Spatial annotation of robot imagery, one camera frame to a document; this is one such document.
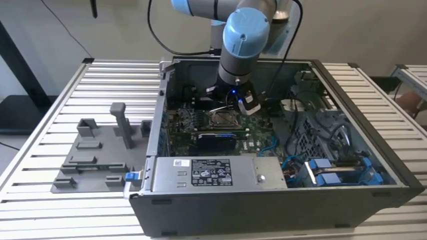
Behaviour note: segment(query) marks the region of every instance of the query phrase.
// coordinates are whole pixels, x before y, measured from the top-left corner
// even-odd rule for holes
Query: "white label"
[[[189,167],[189,159],[174,159],[173,166],[174,167]]]

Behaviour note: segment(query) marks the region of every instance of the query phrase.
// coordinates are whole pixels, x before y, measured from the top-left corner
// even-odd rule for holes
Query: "blue latch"
[[[140,180],[140,173],[138,172],[126,172],[124,175],[124,181],[126,182],[136,182]]]

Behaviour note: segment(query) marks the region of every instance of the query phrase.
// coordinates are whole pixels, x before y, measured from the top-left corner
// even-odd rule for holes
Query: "slotted metal tabletop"
[[[427,133],[359,68],[324,64],[416,178],[427,186]],[[141,240],[121,192],[50,193],[77,136],[77,122],[114,124],[109,104],[126,104],[130,123],[150,119],[160,83],[154,61],[94,60],[82,64],[0,177],[0,240]],[[198,239],[427,239],[427,191],[403,207],[375,214],[357,228],[200,236]]]
[[[397,64],[391,76],[397,77],[427,101],[427,65]]]

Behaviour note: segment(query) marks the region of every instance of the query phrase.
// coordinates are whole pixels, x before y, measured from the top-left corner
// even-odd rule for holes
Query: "white wall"
[[[158,60],[170,56],[146,27],[148,0],[45,0],[94,58]],[[357,63],[371,75],[393,64],[427,64],[427,0],[305,0],[304,20],[289,58]],[[70,79],[85,52],[38,0],[1,0],[0,20],[48,94]],[[207,50],[209,21],[153,0],[152,25],[176,51]]]
[[[427,65],[427,0],[304,0],[292,58],[357,63],[369,75]]]
[[[0,100],[5,99],[9,95],[26,95],[26,93],[0,56]]]
[[[146,27],[146,0],[45,0],[94,58],[158,60],[169,53]],[[46,94],[58,94],[88,57],[38,0],[0,0],[0,21]],[[177,13],[169,0],[154,0],[150,22],[161,41],[180,52],[209,47],[209,21]]]

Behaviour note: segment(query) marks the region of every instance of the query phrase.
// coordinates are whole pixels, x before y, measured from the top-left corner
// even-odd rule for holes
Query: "black cable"
[[[152,35],[153,39],[156,40],[156,42],[160,44],[160,46],[161,46],[170,54],[181,55],[181,56],[192,56],[192,55],[202,55],[202,54],[211,54],[211,53],[213,53],[211,50],[209,50],[209,51],[198,51],[198,52],[177,52],[177,51],[173,51],[172,49],[169,49],[169,48],[162,44],[162,42],[160,41],[157,35],[154,34],[153,27],[152,27],[152,21],[150,21],[152,3],[153,3],[153,0],[149,0],[149,1],[148,1],[148,9],[146,9],[146,24],[148,24],[148,29],[149,29],[150,35]]]
[[[13,146],[10,146],[10,145],[6,145],[6,144],[2,143],[2,142],[0,142],[0,145],[8,147],[8,148],[10,148],[10,149],[14,149],[14,150],[17,150],[17,151],[20,150],[17,147],[13,147]]]
[[[90,53],[88,52],[88,50],[85,49],[85,47],[81,45],[81,43],[78,42],[78,40],[74,38],[74,36],[72,35],[72,33],[69,32],[68,28],[65,27],[62,21],[60,20],[58,16],[54,14],[54,12],[52,11],[52,9],[48,7],[46,3],[44,0],[40,0],[42,5],[45,6],[46,10],[52,13],[52,15],[54,16],[54,18],[57,19],[58,23],[61,24],[61,26],[64,27],[68,35],[72,37],[72,39],[74,40],[74,42],[80,45],[80,47],[82,48],[82,50],[85,51],[86,55],[92,57]]]
[[[332,142],[332,138],[335,137],[335,133],[336,131],[340,129],[340,127],[345,127],[345,130],[347,130],[347,137],[348,137],[348,149],[347,149],[347,154],[348,154],[348,150],[349,148],[352,148],[353,146],[353,141],[352,141],[352,132],[351,132],[351,129],[349,129],[349,126],[347,124],[347,122],[343,122],[340,123],[331,131],[331,134],[328,136],[328,139],[327,139],[327,144],[329,144]]]
[[[396,101],[396,96],[397,96],[397,92],[399,92],[401,83],[403,83],[403,82],[400,82],[399,85],[397,85],[397,87],[395,88],[395,93],[393,93],[393,98],[392,98],[393,101]]]
[[[269,94],[269,92],[271,92],[272,89],[273,89],[275,81],[276,81],[276,78],[277,78],[279,73],[280,73],[280,71],[281,71],[283,65],[284,65],[284,63],[285,63],[285,60],[287,60],[287,57],[288,57],[288,53],[289,53],[289,50],[291,50],[291,46],[292,46],[292,43],[293,43],[296,34],[297,34],[297,32],[299,32],[299,29],[300,29],[300,26],[301,26],[301,22],[303,22],[303,4],[301,4],[300,0],[292,0],[292,1],[293,1],[293,3],[296,3],[297,8],[299,8],[297,24],[296,24],[293,36],[292,36],[292,38],[291,38],[291,41],[288,42],[288,46],[287,46],[287,49],[285,49],[285,52],[284,52],[284,56],[283,56],[283,59],[281,59],[280,67],[279,67],[279,69],[277,69],[277,71],[275,72],[275,75],[273,75],[273,77],[272,77],[272,81],[271,81],[271,84],[269,84],[269,88],[268,88],[267,94]]]

